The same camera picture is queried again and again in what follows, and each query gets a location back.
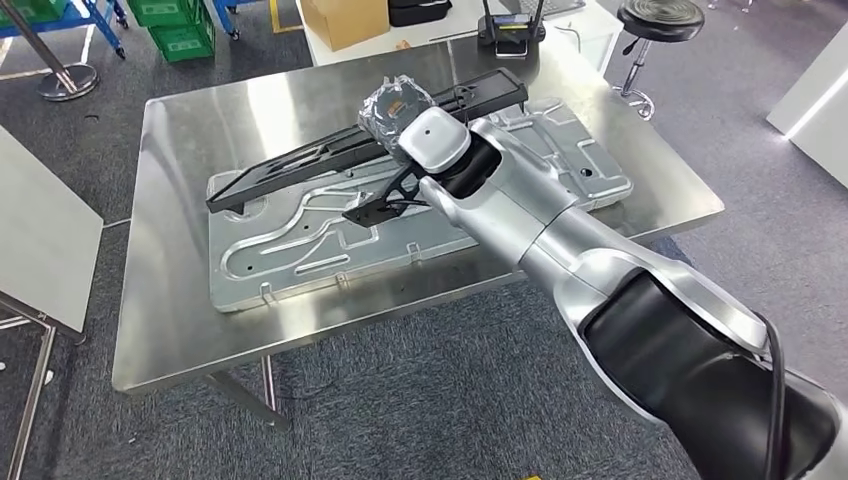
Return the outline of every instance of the stool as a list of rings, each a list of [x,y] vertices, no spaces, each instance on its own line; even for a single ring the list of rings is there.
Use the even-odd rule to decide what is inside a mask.
[[[652,42],[677,43],[694,38],[704,26],[704,12],[689,0],[625,0],[618,9],[618,19],[625,31],[637,37],[624,49],[625,55],[629,55],[640,40],[643,43],[624,85],[612,88],[621,92],[622,98],[637,97],[629,104],[638,107],[639,115],[647,121],[654,116],[654,102],[634,89],[633,84],[639,69],[645,66],[648,48]]]

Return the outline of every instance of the gray carpet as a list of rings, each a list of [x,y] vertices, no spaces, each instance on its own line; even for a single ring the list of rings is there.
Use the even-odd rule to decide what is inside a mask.
[[[126,218],[148,98],[308,66],[302,34],[272,35],[266,9],[242,8],[241,42],[219,36],[214,61],[168,65],[134,26],[120,33],[122,62],[95,34],[97,95],[51,105],[36,98],[37,79],[3,81],[0,123],[107,223]],[[788,330],[790,359],[843,397],[846,332],[832,319],[848,306],[834,220],[844,191],[762,117],[846,18],[835,1],[764,1],[748,16],[725,1],[698,38],[653,49],[641,83],[660,133],[727,203],[722,219],[681,237],[684,251]],[[608,78],[628,64],[616,55]],[[109,379],[127,233],[104,231],[89,342],[57,342],[25,478],[696,477],[669,432],[637,423],[596,386],[527,283],[275,356],[282,410],[295,419],[288,434],[202,384],[121,396]],[[755,242],[760,254],[749,253]],[[681,255],[670,241],[656,248]],[[769,274],[781,280],[766,283]],[[14,333],[0,332],[3,469],[38,349],[37,331]],[[259,393],[258,366],[233,374]]]
[[[656,45],[639,80],[656,129],[727,208],[676,241],[777,325],[790,365],[848,398],[848,190],[765,121],[848,5],[756,1],[747,15],[741,5],[719,0],[695,39]],[[616,52],[606,78],[620,83],[630,62]]]
[[[58,343],[63,367],[25,478],[696,478],[669,432],[634,420],[590,378],[526,282],[276,355],[281,411],[294,419],[286,434],[201,383],[124,397],[109,378],[128,231],[105,231],[89,341]],[[656,248],[683,258],[671,241]],[[28,385],[23,360],[37,352],[26,333],[0,334],[0,355],[14,352],[0,374],[4,432]],[[260,392],[258,366],[233,374]],[[12,441],[4,434],[0,451]]]

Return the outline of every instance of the green plastic bin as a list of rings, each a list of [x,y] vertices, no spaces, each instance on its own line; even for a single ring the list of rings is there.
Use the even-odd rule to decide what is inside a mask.
[[[28,23],[42,23],[59,20],[68,8],[68,0],[12,0]],[[12,19],[0,10],[0,27],[12,25]]]
[[[215,55],[215,26],[202,0],[197,2],[194,20],[188,25],[151,27],[148,31],[165,60],[179,62]]]
[[[142,27],[190,24],[195,20],[198,3],[203,0],[127,0]]]

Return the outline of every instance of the silver robotic arm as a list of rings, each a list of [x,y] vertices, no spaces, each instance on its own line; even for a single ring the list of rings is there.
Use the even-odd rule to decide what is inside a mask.
[[[727,292],[577,208],[558,172],[485,119],[433,107],[399,145],[428,203],[544,288],[603,384],[667,424],[704,479],[848,479],[848,410],[800,375],[776,384],[767,324]]]

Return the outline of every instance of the metal mold plate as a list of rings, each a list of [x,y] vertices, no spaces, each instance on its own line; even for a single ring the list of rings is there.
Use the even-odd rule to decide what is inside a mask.
[[[527,114],[511,107],[490,119],[557,166],[560,180],[581,198],[582,208],[610,205],[632,190],[618,164],[559,100],[530,102]],[[429,207],[410,206],[403,216],[371,228],[342,218],[397,170],[397,163],[384,157],[273,192],[247,203],[243,215],[210,214],[209,283],[215,308],[246,310],[476,244]],[[239,173],[211,177],[207,194]]]

